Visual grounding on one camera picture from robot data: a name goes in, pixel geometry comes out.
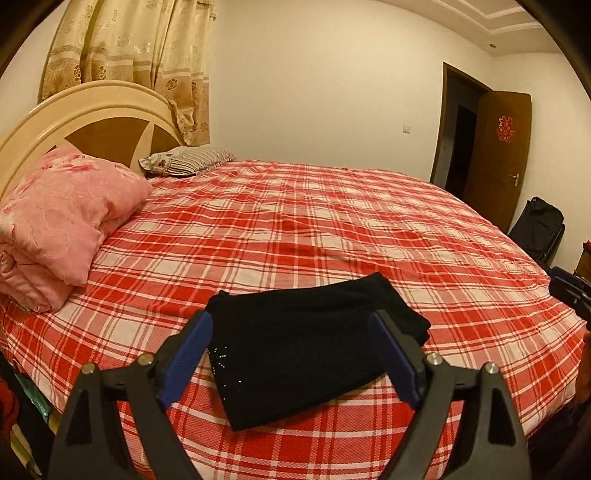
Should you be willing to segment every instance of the folded black clothing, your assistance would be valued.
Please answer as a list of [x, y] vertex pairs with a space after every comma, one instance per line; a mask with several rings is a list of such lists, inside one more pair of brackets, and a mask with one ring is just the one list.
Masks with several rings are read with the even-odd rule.
[[431, 324], [380, 273], [324, 287], [220, 292], [209, 359], [233, 430], [281, 420], [379, 377], [367, 320], [383, 309], [419, 344]]

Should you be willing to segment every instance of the bed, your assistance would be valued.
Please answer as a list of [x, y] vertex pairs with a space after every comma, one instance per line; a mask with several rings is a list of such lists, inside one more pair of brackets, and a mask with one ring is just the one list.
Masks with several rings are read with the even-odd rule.
[[[0, 196], [55, 145], [141, 171], [180, 143], [170, 108], [130, 83], [85, 83], [33, 110], [0, 143]], [[500, 365], [531, 434], [574, 395], [584, 323], [498, 228], [438, 187], [403, 174], [234, 161], [152, 196], [103, 245], [86, 288], [56, 313], [0, 297], [0, 347], [58, 410], [82, 365], [122, 366], [158, 349], [219, 290], [320, 286], [381, 272], [433, 325], [425, 351]], [[454, 404], [428, 478], [443, 474]], [[148, 473], [121, 408], [138, 469]], [[388, 378], [278, 423], [231, 431], [207, 355], [169, 418], [205, 479], [377, 478], [412, 411]]]

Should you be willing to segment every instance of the ceiling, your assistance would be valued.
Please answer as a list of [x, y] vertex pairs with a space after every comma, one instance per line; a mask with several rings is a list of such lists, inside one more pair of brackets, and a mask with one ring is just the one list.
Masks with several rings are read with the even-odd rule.
[[535, 51], [560, 52], [544, 27], [515, 0], [380, 1], [429, 18], [493, 56]]

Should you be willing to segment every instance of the headboard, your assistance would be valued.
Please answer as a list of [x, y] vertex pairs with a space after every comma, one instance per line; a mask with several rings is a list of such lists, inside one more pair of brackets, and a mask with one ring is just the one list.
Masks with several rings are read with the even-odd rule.
[[183, 141], [161, 95], [120, 80], [82, 83], [40, 103], [0, 139], [0, 199], [42, 155], [64, 143], [140, 173], [140, 158]]

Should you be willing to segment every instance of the black suitcase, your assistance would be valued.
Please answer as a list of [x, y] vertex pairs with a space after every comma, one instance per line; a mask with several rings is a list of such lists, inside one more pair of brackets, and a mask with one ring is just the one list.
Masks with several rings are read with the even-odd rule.
[[538, 264], [550, 263], [564, 235], [564, 216], [538, 197], [528, 200], [509, 238]]

